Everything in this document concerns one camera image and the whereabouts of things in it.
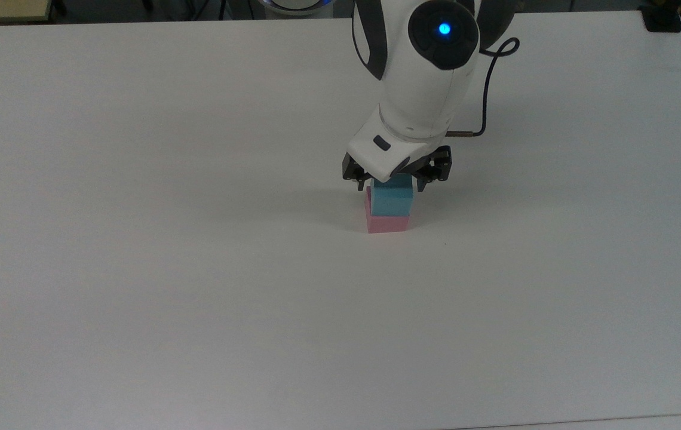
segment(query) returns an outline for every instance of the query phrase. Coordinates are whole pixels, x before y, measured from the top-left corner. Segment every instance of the black button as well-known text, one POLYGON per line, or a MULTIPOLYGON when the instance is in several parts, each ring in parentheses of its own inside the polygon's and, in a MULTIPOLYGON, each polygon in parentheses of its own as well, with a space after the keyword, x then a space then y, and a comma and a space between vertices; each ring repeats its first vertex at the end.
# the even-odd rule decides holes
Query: black button
POLYGON ((378 134, 378 136, 375 136, 373 142, 375 142, 375 144, 378 145, 378 147, 384 151, 391 149, 391 144, 389 142, 386 142, 386 139, 382 138, 380 134, 378 134))

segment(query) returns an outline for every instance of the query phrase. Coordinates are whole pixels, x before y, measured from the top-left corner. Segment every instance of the wooden object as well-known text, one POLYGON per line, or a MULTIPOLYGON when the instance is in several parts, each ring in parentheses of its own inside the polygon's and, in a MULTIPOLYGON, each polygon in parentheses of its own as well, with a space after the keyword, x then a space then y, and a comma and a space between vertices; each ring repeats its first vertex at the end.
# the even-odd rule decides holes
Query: wooden object
POLYGON ((0 0, 0 22, 48 20, 51 0, 0 0))

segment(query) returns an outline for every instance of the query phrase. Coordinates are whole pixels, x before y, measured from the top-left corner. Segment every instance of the black base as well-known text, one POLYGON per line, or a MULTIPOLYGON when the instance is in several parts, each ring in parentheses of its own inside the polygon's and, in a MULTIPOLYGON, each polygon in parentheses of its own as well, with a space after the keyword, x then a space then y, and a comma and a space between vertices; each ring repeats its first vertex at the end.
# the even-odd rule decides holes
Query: black base
POLYGON ((643 24, 652 33, 680 33, 681 20, 677 11, 668 11, 661 6, 641 6, 643 24))

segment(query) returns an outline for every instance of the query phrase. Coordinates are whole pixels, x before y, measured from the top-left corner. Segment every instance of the floor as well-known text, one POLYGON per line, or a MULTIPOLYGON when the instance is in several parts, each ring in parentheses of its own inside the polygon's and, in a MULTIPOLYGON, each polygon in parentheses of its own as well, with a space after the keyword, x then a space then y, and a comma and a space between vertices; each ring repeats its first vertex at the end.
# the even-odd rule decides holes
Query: floor
MULTIPOLYGON (((248 17, 248 0, 229 0, 224 19, 232 16, 248 17)), ((59 16, 57 23, 78 24, 90 22, 152 22, 187 21, 193 16, 200 20, 218 18, 221 0, 152 0, 154 8, 146 11, 142 0, 65 0, 66 16, 59 16)), ((253 14, 262 16, 257 0, 250 0, 253 14)), ((562 11, 618 11, 635 10, 647 0, 525 0, 524 12, 562 11)), ((337 0, 335 16, 351 16, 352 0, 337 0)))

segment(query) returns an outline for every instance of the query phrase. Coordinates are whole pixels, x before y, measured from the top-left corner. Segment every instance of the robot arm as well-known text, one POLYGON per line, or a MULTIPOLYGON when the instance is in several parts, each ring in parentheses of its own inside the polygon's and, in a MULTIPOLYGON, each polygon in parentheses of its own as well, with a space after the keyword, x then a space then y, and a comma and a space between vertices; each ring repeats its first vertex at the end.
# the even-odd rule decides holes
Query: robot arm
POLYGON ((430 161, 449 157, 439 144, 471 82, 477 55, 502 35, 516 4, 483 0, 475 19, 472 0, 357 1, 354 45, 384 83, 384 93, 348 145, 344 179, 356 180, 360 189, 370 177, 386 182, 398 173, 425 175, 426 182, 446 179, 450 161, 441 163, 442 171, 434 171, 439 166, 430 161))

